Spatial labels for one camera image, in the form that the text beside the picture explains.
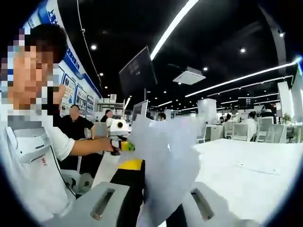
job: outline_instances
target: white plastic sheet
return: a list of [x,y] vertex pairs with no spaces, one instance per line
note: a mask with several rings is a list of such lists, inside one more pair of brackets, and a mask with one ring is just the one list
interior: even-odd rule
[[196,144],[197,128],[189,117],[165,122],[137,116],[129,136],[134,152],[122,152],[120,163],[145,160],[146,203],[138,227],[157,227],[181,204],[200,169]]

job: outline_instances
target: ceiling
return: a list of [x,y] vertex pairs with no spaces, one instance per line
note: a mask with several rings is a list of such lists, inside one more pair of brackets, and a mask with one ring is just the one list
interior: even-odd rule
[[[88,51],[80,30],[77,1],[58,0],[63,23],[85,70],[103,97],[117,94],[118,102],[127,99],[122,94],[119,71],[145,46],[148,46],[150,52],[154,49],[186,3],[187,0],[124,0],[119,4],[108,0],[80,0],[79,12],[87,46],[97,46],[96,50]],[[172,101],[155,109],[195,107],[197,100],[214,93],[295,75],[296,67],[291,66],[185,98],[185,95],[201,89],[295,59],[294,48],[287,34],[280,37],[278,30],[282,30],[265,14],[255,1],[200,0],[181,20],[152,62],[158,85],[149,89],[149,105],[158,106]],[[241,48],[245,48],[246,52],[241,53]],[[202,71],[206,79],[191,86],[173,82],[187,66]],[[100,77],[101,85],[97,76],[100,73],[103,73]],[[221,103],[242,96],[277,93],[276,84],[283,80],[291,84],[292,78],[281,78],[210,98],[217,100],[218,107],[229,106],[230,103]],[[267,96],[258,98],[257,102],[267,99],[278,98]],[[132,94],[128,109],[141,101],[143,89]]]

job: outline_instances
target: white polo shirt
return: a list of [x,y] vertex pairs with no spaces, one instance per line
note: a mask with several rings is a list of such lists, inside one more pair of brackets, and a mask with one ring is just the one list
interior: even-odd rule
[[[54,215],[62,217],[71,210],[75,197],[66,188],[51,149],[43,157],[31,163],[20,162],[5,130],[8,125],[8,115],[12,115],[11,111],[11,105],[0,102],[0,158],[11,186],[24,208],[38,222],[45,222],[53,218]],[[13,111],[13,115],[24,114],[29,113]],[[41,120],[42,127],[50,138],[56,158],[64,160],[70,154],[74,140],[69,139],[58,127],[53,127],[52,116],[37,116],[31,113],[32,120]]]

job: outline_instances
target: hair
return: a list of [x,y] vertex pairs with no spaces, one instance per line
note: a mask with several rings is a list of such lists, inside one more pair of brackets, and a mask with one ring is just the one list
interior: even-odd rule
[[165,113],[159,113],[158,116],[160,118],[163,118],[164,120],[166,120],[166,114]]
[[25,35],[25,49],[37,46],[39,51],[52,51],[53,63],[60,63],[67,51],[67,36],[63,28],[54,24],[41,24]]
[[75,107],[77,107],[77,108],[78,108],[78,110],[80,110],[79,106],[78,106],[78,105],[76,105],[76,104],[71,105],[71,109],[72,109],[74,106],[75,106]]
[[255,118],[255,117],[256,117],[256,112],[255,112],[255,111],[251,111],[251,112],[248,114],[248,117]]

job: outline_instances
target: potted plant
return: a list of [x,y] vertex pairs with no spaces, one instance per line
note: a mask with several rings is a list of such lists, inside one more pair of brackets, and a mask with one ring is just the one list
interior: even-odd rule
[[289,114],[284,114],[284,116],[282,117],[282,123],[283,124],[290,124],[290,121],[292,120],[292,118],[290,117]]

